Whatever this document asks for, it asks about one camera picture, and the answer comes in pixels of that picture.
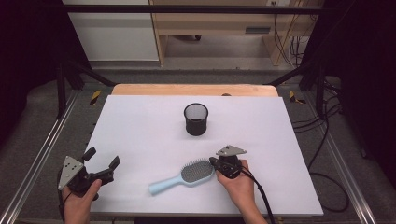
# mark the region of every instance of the white cabinet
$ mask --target white cabinet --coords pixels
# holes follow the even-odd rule
[[[64,0],[64,4],[148,5],[147,0]],[[69,13],[78,38],[93,61],[158,61],[148,13]]]

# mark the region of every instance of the hairbrush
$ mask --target hairbrush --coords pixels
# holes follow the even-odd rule
[[[170,189],[175,185],[183,184],[187,187],[195,187],[199,184],[204,183],[215,173],[210,161],[200,159],[197,161],[186,164],[179,175],[165,179],[151,184],[148,187],[149,192],[152,195],[160,193],[163,190]]]

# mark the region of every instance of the white board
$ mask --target white board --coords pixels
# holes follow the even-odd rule
[[[207,130],[191,136],[183,110],[201,103]],[[214,175],[194,188],[176,186],[156,196],[149,184],[179,174],[183,165],[216,157],[226,145],[241,147],[276,216],[323,215],[290,119],[279,97],[108,96],[87,148],[86,162],[102,171],[118,155],[115,181],[102,186],[92,212],[128,216],[234,216],[239,211]],[[256,204],[266,209],[255,189]]]

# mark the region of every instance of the floor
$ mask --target floor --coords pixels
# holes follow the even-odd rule
[[[196,41],[192,36],[171,37],[168,42],[165,63],[162,67],[153,63],[125,63],[115,68],[114,64],[93,63],[98,73],[116,82],[123,83],[249,83],[263,84],[280,77],[292,69],[293,65],[282,63],[272,66],[269,54],[260,37],[214,37],[202,36]],[[4,212],[10,205],[15,205],[17,223],[56,223],[59,222],[56,195],[56,173],[62,165],[64,155],[80,156],[90,140],[90,132],[100,115],[105,97],[100,97],[96,106],[89,106],[92,93],[102,90],[102,95],[111,93],[105,87],[89,77],[84,77],[86,86],[83,91],[70,91],[75,95],[75,105],[65,123],[59,124],[62,131],[52,136],[46,144],[51,129],[56,125],[57,92],[56,83],[50,82],[32,90],[28,96],[28,105],[21,116],[20,123],[0,151],[0,211]],[[333,85],[339,80],[331,79]],[[312,92],[301,92],[296,85],[296,77],[277,87],[279,95],[284,98],[291,121],[302,121],[315,114],[309,105]],[[290,100],[290,92],[296,99]],[[327,99],[332,96],[326,92]],[[306,122],[295,123],[296,126]],[[314,156],[323,137],[321,126],[312,130],[296,132],[304,159],[308,163]],[[341,151],[342,159],[353,176],[357,186],[346,186],[343,174],[337,170],[334,161],[332,142],[327,142],[312,166],[314,172],[330,175],[345,189],[357,188],[363,201],[354,199],[357,194],[350,194],[350,205],[343,212],[325,211],[323,217],[284,217],[283,223],[396,223],[396,190],[381,173],[375,161],[361,157],[359,143],[350,130],[347,119],[342,113],[334,114],[330,119],[331,138]],[[36,156],[43,156],[44,162],[36,169],[32,164],[39,163]],[[342,208],[347,200],[344,192],[332,181],[312,176],[320,201],[331,208]],[[12,203],[21,197],[22,204]],[[371,220],[359,217],[361,204],[367,203]],[[111,222],[112,217],[94,217],[97,221]],[[131,222],[129,217],[119,217],[116,223]]]

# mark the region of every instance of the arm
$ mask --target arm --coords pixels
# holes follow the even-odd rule
[[[62,191],[64,199],[64,224],[88,224],[90,223],[91,203],[99,188],[102,180],[95,180],[84,196],[79,198],[74,195],[69,187]]]
[[[248,169],[248,162],[244,160],[241,162]],[[216,171],[216,175],[247,224],[267,224],[254,201],[253,180],[244,174],[240,174],[235,179],[229,179],[219,171]]]

